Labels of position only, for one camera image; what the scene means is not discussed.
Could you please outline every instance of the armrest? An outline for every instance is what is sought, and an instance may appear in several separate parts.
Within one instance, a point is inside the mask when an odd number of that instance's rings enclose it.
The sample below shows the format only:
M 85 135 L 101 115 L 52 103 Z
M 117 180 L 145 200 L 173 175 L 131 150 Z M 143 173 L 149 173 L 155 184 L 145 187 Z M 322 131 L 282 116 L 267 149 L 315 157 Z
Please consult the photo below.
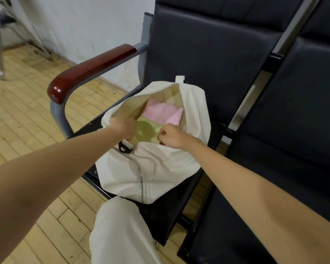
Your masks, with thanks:
M 128 60 L 130 56 L 136 54 L 135 47 L 123 44 L 75 65 L 53 79 L 48 87 L 48 96 L 53 102 L 61 105 L 75 87 L 85 84 L 105 73 L 115 64 L 121 64 L 122 60 Z

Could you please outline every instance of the forearm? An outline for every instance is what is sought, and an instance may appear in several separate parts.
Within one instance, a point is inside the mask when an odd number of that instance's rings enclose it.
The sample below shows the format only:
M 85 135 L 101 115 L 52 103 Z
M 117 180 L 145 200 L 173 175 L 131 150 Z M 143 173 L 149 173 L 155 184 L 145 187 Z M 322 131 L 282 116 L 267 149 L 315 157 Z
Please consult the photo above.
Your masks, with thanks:
M 330 222 L 202 142 L 187 150 L 278 263 L 330 263 Z
M 1 261 L 48 205 L 120 140 L 119 133 L 105 128 L 0 166 Z

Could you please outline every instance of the person's right arm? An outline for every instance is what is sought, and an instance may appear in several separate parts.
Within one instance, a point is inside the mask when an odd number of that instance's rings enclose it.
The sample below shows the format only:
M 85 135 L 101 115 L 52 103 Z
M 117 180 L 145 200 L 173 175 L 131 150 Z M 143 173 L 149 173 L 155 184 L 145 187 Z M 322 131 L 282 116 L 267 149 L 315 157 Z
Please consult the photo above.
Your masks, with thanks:
M 159 140 L 186 150 L 279 264 L 330 263 L 330 222 L 273 183 L 172 124 Z

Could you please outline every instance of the pink cloth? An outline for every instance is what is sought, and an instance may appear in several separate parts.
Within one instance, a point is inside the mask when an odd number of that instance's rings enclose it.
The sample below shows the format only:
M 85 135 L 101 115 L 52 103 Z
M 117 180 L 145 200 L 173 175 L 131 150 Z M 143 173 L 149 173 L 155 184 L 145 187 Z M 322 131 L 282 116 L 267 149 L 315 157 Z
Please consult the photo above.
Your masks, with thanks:
M 180 125 L 183 111 L 183 107 L 148 99 L 142 116 L 160 125 L 171 123 L 178 126 Z

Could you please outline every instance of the person's left hand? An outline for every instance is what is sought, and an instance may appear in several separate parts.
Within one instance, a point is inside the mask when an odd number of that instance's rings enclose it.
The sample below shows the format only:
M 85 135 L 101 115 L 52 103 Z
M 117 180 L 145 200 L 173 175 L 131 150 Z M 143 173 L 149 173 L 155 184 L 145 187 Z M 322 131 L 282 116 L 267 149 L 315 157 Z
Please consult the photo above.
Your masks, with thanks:
M 109 127 L 118 132 L 122 139 L 131 140 L 136 131 L 136 121 L 131 118 L 111 117 Z

